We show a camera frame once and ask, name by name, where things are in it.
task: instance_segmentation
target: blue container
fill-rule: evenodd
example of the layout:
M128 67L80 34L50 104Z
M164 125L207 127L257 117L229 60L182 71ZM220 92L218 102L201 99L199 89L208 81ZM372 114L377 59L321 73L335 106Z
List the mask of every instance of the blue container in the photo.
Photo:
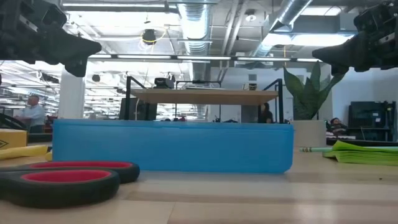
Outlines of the blue container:
M143 170L283 173L293 160L289 124L59 119L55 161L131 161Z

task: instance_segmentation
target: white column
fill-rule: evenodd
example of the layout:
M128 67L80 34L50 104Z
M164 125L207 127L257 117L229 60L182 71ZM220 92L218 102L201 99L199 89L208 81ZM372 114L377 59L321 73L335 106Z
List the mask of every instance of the white column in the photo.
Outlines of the white column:
M85 110L85 78L77 78L65 70L61 74L58 117L82 119Z

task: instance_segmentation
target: wooden desk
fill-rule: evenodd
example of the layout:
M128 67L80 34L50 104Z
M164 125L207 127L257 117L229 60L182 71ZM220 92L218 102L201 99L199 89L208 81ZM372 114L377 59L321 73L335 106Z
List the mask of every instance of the wooden desk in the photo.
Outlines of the wooden desk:
M339 164L295 152L284 175L142 172L138 182L98 205L32 210L0 201L0 223L390 224L398 220L397 184L398 167Z

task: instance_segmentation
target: silver duct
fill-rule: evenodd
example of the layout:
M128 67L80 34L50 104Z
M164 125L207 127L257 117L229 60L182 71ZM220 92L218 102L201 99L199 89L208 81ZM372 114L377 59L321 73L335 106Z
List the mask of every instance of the silver duct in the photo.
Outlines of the silver duct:
M183 36L185 39L203 40L208 36L210 26L208 4L178 4L181 15ZM208 55L209 43L185 42L185 48L189 55ZM210 73L207 72L210 64L192 63L190 72L192 80L210 81Z
M283 26L291 26L296 19L303 13L304 9L311 4L312 0L284 0L280 6L278 16L275 21L266 30L268 34L272 30L276 30ZM253 57L265 57L270 52L273 46L263 45L262 42L259 44L257 49L251 56Z

